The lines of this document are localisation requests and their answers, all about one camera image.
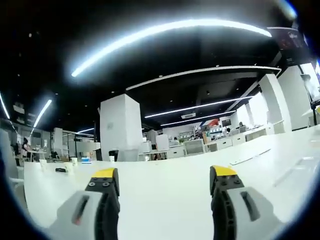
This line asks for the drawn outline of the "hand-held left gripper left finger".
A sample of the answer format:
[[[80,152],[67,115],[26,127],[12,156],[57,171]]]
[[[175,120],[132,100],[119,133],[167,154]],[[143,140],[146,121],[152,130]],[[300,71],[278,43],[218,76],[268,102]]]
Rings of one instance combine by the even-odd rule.
[[[53,240],[117,240],[120,213],[118,169],[99,170],[84,190],[76,191],[57,210],[48,228]]]

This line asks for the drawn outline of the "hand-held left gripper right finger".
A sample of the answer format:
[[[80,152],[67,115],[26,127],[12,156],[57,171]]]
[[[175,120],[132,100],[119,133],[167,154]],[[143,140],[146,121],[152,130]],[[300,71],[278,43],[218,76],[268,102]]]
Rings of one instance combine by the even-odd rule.
[[[214,240],[272,240],[278,218],[272,203],[246,187],[228,167],[212,165],[209,174]]]

